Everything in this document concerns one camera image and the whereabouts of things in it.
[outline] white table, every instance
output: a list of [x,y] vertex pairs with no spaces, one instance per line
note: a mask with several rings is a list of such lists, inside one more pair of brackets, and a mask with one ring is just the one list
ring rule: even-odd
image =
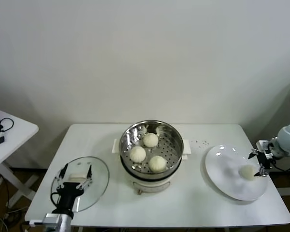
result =
[[[21,196],[25,196],[30,200],[33,199],[35,192],[29,189],[29,187],[38,179],[38,176],[31,176],[29,180],[25,184],[23,184],[2,162],[5,161],[28,139],[30,139],[36,132],[38,132],[39,128],[35,124],[0,111],[0,119],[3,119],[5,117],[11,118],[14,121],[14,126],[10,130],[5,132],[5,142],[0,144],[0,174],[11,184],[13,184],[17,189],[19,189],[19,191],[10,198],[9,207],[11,208],[21,198]],[[2,125],[4,126],[3,129],[5,130],[9,128],[11,124],[11,121],[4,120],[2,122]]]
[[73,226],[88,227],[240,227],[290,223],[290,213],[271,179],[266,193],[254,202],[232,199],[210,181],[204,155],[219,144],[247,152],[252,146],[239,125],[174,125],[189,139],[192,154],[184,160],[171,185],[160,193],[137,195],[125,178],[119,156],[112,154],[114,139],[129,125],[75,124],[62,141],[26,213],[25,220],[43,219],[52,212],[50,186],[65,163],[96,156],[110,169],[105,194],[89,209],[75,213]]

